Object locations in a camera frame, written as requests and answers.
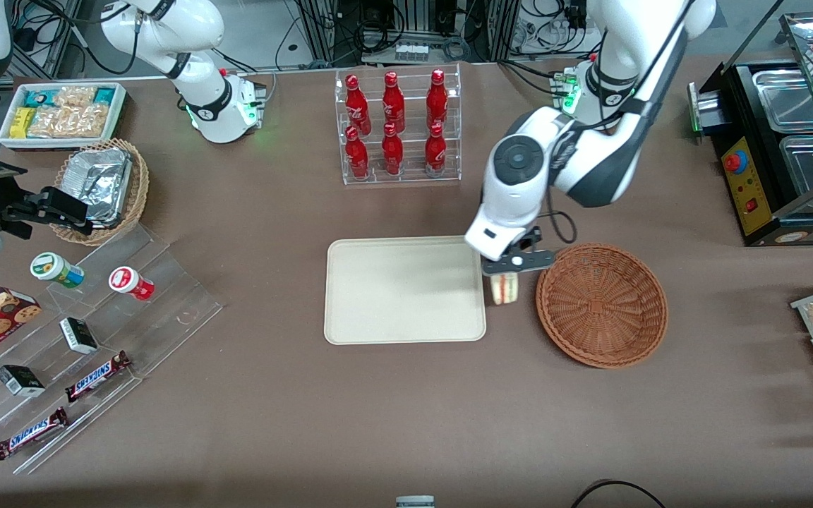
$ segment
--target round wicker basket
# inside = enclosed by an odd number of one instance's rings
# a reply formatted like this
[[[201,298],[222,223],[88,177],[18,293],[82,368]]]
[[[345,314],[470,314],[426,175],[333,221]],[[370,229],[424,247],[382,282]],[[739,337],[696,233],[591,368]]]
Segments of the round wicker basket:
[[[93,229],[93,233],[89,236],[79,234],[77,231],[74,231],[74,229],[51,224],[52,231],[55,231],[55,234],[58,235],[61,240],[97,247],[102,245],[106,240],[109,240],[109,238],[119,234],[119,232],[133,228],[133,226],[140,221],[140,216],[143,215],[143,209],[144,206],[146,206],[146,193],[149,191],[149,170],[146,168],[146,161],[143,160],[138,149],[123,139],[109,139],[109,141],[103,141],[90,145],[89,147],[84,147],[82,150],[104,150],[107,148],[122,148],[133,157],[130,182],[127,183],[127,196],[125,198],[124,208],[121,211],[123,219],[116,228]],[[61,171],[59,171],[58,176],[55,177],[56,187],[61,185],[66,167],[68,167],[67,160],[61,165]]]
[[[619,248],[584,243],[560,251],[538,278],[536,307],[560,349],[593,367],[648,358],[667,332],[667,297],[644,263]]]

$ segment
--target red bottle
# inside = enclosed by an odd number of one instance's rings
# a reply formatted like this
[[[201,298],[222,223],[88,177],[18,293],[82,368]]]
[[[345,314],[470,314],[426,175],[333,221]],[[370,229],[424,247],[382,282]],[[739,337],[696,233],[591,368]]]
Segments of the red bottle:
[[[349,75],[344,82],[347,85],[347,116],[351,125],[359,130],[359,135],[368,135],[372,132],[372,122],[368,119],[368,101],[359,89],[359,80]]]
[[[347,163],[351,167],[353,178],[365,180],[368,178],[366,145],[359,139],[359,132],[355,126],[348,126],[344,134],[347,136],[347,145],[344,146],[344,151],[347,152]]]
[[[385,171],[390,176],[399,176],[403,170],[404,144],[397,135],[394,122],[385,124],[385,139],[381,142],[381,150],[385,153]]]
[[[428,112],[428,128],[431,130],[435,122],[445,124],[447,120],[447,90],[445,89],[445,72],[436,68],[432,71],[432,87],[426,96],[426,110]]]
[[[397,72],[385,73],[385,95],[381,97],[385,109],[385,121],[393,122],[397,132],[407,128],[407,113],[404,106],[404,93],[397,86]]]
[[[447,143],[442,138],[442,132],[445,131],[445,128],[443,128],[441,122],[435,122],[430,130],[432,136],[426,141],[426,174],[432,178],[437,178],[445,170]]]

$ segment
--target yogurt cup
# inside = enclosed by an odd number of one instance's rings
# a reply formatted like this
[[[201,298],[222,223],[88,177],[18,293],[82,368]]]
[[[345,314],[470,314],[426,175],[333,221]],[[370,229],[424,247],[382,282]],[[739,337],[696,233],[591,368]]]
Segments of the yogurt cup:
[[[109,276],[109,287],[119,293],[128,293],[138,300],[148,300],[155,292],[152,280],[140,277],[132,267],[117,267]]]
[[[54,252],[43,252],[30,262],[30,273],[39,280],[52,280],[65,287],[83,282],[84,271]]]

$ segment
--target brown tablecloth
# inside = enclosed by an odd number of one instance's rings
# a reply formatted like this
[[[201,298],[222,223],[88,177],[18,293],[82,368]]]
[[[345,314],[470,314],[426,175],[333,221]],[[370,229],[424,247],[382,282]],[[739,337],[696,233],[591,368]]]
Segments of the brown tablecloth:
[[[710,145],[685,138],[685,84],[714,64],[684,63],[619,203],[557,199],[580,241],[632,251],[667,292],[664,344],[618,372],[548,340],[530,274],[477,343],[323,338],[329,244],[465,231],[488,151],[547,100],[501,68],[462,65],[464,180],[409,189],[343,187],[333,71],[282,76],[265,127],[230,145],[190,127],[169,81],[126,81],[122,136],[152,172],[143,222],[227,308],[36,473],[0,467],[0,506],[368,508],[427,492],[443,508],[553,507],[606,477],[668,505],[813,505],[813,350],[788,308],[813,293],[813,248],[741,246]],[[0,155],[32,170],[28,189],[66,156]],[[86,248],[46,227],[7,238],[0,285],[42,292],[27,270],[42,250]]]

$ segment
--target acrylic display stand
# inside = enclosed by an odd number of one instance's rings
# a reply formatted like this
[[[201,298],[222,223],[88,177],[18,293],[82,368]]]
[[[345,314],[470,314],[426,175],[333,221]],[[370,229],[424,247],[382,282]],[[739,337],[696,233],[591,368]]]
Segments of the acrylic display stand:
[[[426,121],[426,95],[432,83],[432,71],[441,68],[445,72],[445,89],[447,89],[447,120],[443,128],[443,138],[447,143],[445,153],[445,170],[441,176],[431,178],[426,174],[426,141],[428,125]],[[404,93],[406,104],[406,130],[400,133],[404,144],[404,165],[400,176],[390,176],[385,171],[381,141],[384,139],[385,114],[381,106],[381,97],[385,93],[384,68],[353,68],[338,71],[335,81],[335,110],[338,122],[338,143],[341,145],[341,168],[344,184],[362,183],[403,183],[403,182],[452,182],[462,176],[461,152],[461,112],[460,112],[460,67],[458,65],[415,66],[397,68],[397,81]],[[347,75],[359,78],[359,89],[368,100],[368,116],[372,122],[370,135],[362,141],[368,149],[368,179],[357,180],[349,170],[347,153],[344,146],[347,139],[344,129],[349,125],[347,116],[347,87],[343,81]]]
[[[71,424],[53,430],[4,460],[4,467],[32,473],[190,338],[222,306],[171,256],[168,245],[141,225],[111,238],[76,263],[86,272],[83,284],[66,289],[49,285],[37,297],[43,312],[0,344],[0,367],[30,367],[46,389],[35,399],[12,395],[0,381],[0,441],[32,427],[64,406]],[[112,291],[107,277],[119,266],[133,267],[155,284],[141,302]],[[84,319],[99,343],[93,354],[68,349],[59,322]],[[65,388],[124,350],[132,366],[109,378],[80,401],[68,404]]]

